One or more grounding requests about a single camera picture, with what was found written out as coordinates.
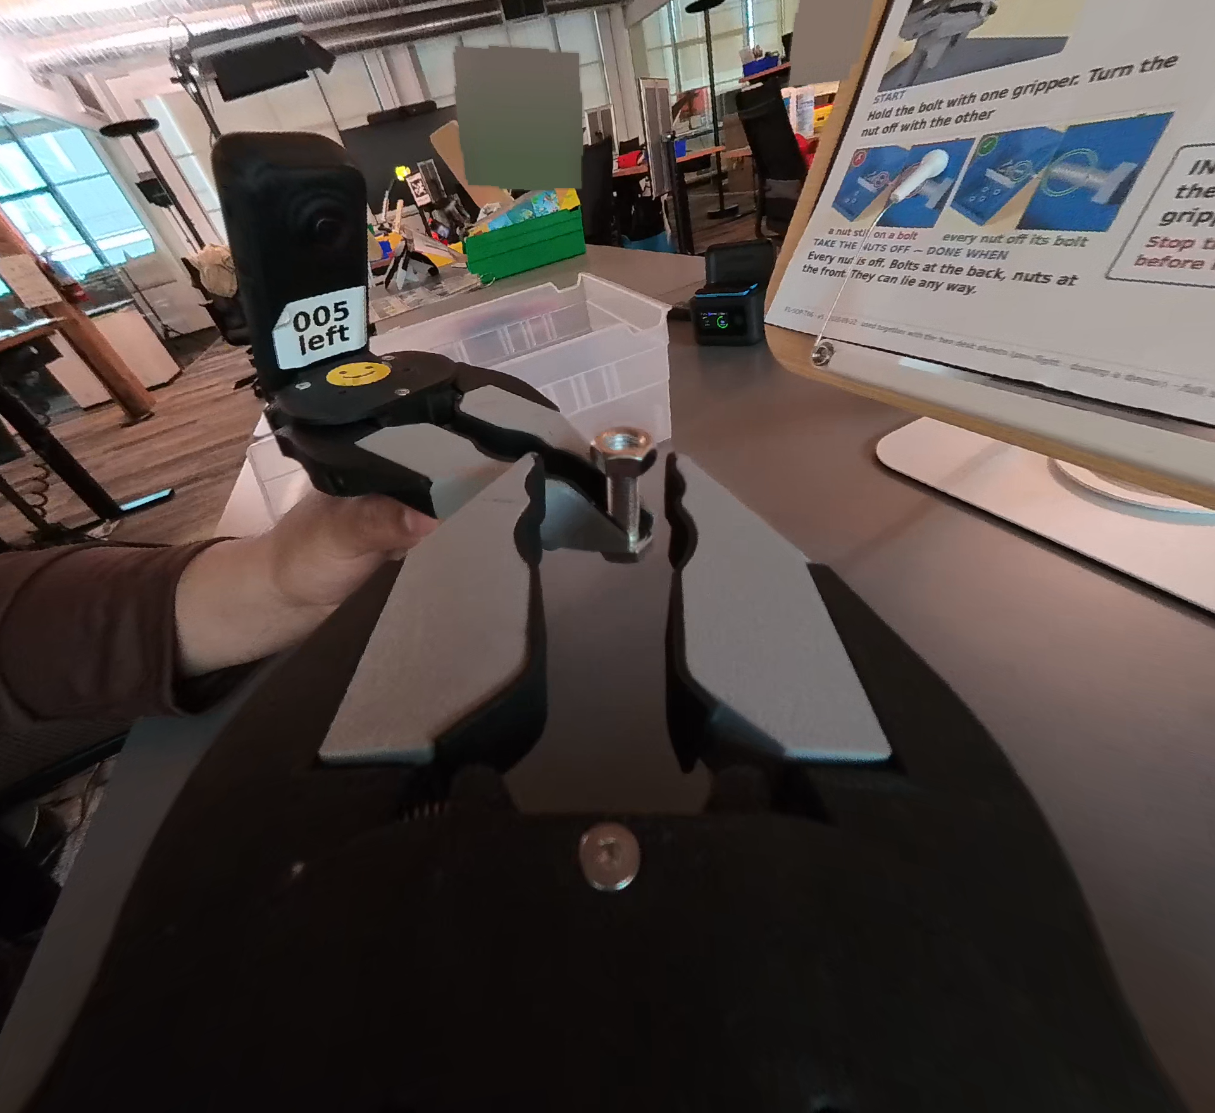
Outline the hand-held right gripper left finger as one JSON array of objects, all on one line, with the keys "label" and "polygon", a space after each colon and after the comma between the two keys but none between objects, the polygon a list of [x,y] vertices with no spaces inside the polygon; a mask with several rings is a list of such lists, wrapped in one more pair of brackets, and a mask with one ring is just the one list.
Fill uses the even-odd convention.
[{"label": "hand-held right gripper left finger", "polygon": [[404,561],[319,759],[510,772],[547,725],[545,472],[509,467]]}]

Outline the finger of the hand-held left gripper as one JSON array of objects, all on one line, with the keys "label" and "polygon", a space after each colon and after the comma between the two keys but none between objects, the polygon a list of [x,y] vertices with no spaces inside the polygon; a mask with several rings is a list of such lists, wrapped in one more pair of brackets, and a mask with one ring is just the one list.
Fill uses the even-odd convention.
[{"label": "finger of the hand-held left gripper", "polygon": [[498,371],[460,367],[456,391],[458,434],[489,454],[530,452],[538,458],[547,501],[541,526],[547,550],[603,555],[623,546],[624,537],[606,510],[606,476],[592,456],[599,434],[588,440],[541,393]]},{"label": "finger of the hand-held left gripper", "polygon": [[360,438],[371,492],[445,523],[478,497],[519,510],[532,525],[532,454],[496,456],[471,438],[422,423]]}]

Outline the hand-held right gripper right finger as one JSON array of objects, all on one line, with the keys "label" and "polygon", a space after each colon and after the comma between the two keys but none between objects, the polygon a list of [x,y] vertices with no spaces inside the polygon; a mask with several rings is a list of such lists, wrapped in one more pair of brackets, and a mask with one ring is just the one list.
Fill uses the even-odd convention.
[{"label": "hand-held right gripper right finger", "polygon": [[854,765],[894,749],[811,561],[689,458],[664,472],[666,707],[680,767]]}]

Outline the silver hex bolt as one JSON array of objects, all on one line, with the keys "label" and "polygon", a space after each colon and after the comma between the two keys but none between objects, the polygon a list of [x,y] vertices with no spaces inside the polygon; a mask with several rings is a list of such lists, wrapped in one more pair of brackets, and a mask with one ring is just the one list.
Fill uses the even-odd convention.
[{"label": "silver hex bolt", "polygon": [[604,559],[615,564],[639,563],[646,557],[655,539],[653,516],[644,507],[641,481],[644,463],[612,463],[606,467],[606,510],[623,534],[623,546],[604,552]]}]

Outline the person's left forearm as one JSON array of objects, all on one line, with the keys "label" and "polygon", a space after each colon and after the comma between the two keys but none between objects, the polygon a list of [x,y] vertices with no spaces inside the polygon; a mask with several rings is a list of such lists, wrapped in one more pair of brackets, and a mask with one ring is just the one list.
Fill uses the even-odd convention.
[{"label": "person's left forearm", "polygon": [[176,590],[216,546],[80,544],[2,557],[2,736],[210,711],[257,664],[180,669]]}]

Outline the person's left hand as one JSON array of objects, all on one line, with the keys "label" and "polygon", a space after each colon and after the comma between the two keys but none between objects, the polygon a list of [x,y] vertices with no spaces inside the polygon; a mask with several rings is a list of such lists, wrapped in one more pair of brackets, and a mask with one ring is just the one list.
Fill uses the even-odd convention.
[{"label": "person's left hand", "polygon": [[207,676],[301,644],[436,528],[389,497],[312,492],[268,532],[209,546],[176,588],[180,673]]}]

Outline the clear plastic bin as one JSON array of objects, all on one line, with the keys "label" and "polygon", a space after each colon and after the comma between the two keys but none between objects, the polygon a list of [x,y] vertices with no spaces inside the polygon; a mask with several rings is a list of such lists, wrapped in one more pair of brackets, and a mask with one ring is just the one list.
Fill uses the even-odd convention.
[{"label": "clear plastic bin", "polygon": [[378,355],[427,351],[501,371],[543,393],[594,440],[614,425],[673,436],[670,308],[581,273],[568,288],[541,284],[373,338]]}]

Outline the black studio light panel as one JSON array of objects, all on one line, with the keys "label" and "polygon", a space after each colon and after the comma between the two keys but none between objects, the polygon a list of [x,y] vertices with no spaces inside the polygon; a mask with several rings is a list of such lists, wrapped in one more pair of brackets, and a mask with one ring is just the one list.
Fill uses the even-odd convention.
[{"label": "black studio light panel", "polygon": [[313,73],[328,75],[337,64],[295,15],[190,33],[171,60],[192,82],[212,82],[225,104],[304,82]]}]

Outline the green plastic bins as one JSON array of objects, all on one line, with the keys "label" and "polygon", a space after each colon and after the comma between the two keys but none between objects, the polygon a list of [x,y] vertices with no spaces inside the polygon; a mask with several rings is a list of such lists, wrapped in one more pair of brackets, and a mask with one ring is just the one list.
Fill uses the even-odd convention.
[{"label": "green plastic bins", "polygon": [[586,254],[583,210],[559,210],[463,241],[467,270],[492,286]]}]

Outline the white stand base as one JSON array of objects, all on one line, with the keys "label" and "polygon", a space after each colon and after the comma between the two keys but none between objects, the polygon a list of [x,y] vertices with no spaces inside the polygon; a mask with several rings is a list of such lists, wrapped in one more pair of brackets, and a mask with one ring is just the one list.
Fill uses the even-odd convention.
[{"label": "white stand base", "polygon": [[883,467],[1000,523],[1214,613],[1214,510],[923,418]]}]

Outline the black case with screen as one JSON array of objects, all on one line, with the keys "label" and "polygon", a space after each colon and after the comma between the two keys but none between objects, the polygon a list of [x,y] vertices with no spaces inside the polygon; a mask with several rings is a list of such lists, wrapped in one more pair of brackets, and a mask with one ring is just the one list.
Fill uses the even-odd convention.
[{"label": "black case with screen", "polygon": [[767,342],[767,290],[776,268],[769,239],[720,243],[704,255],[706,284],[688,304],[700,348],[753,348]]}]

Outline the black office chair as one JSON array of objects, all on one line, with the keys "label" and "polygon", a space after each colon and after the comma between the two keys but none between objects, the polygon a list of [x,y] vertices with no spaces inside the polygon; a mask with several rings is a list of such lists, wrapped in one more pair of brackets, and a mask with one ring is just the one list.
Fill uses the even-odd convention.
[{"label": "black office chair", "polygon": [[809,176],[782,91],[765,86],[738,89],[736,113],[747,138],[755,178],[755,234],[783,237]]}]

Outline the black floor lamp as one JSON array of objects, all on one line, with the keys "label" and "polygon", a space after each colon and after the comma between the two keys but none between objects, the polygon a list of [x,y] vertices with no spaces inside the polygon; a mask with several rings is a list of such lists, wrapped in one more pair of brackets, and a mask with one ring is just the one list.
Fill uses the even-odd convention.
[{"label": "black floor lamp", "polygon": [[718,192],[718,205],[717,208],[708,212],[708,219],[717,223],[733,221],[742,216],[740,207],[735,203],[727,203],[726,198],[727,174],[722,161],[724,143],[722,143],[722,122],[718,114],[718,75],[717,75],[717,58],[713,44],[713,13],[717,13],[726,2],[727,0],[693,0],[686,6],[686,13],[689,17],[702,19],[702,30],[704,30],[704,46],[708,58],[709,122],[713,134],[713,152],[711,152],[713,181]]}]

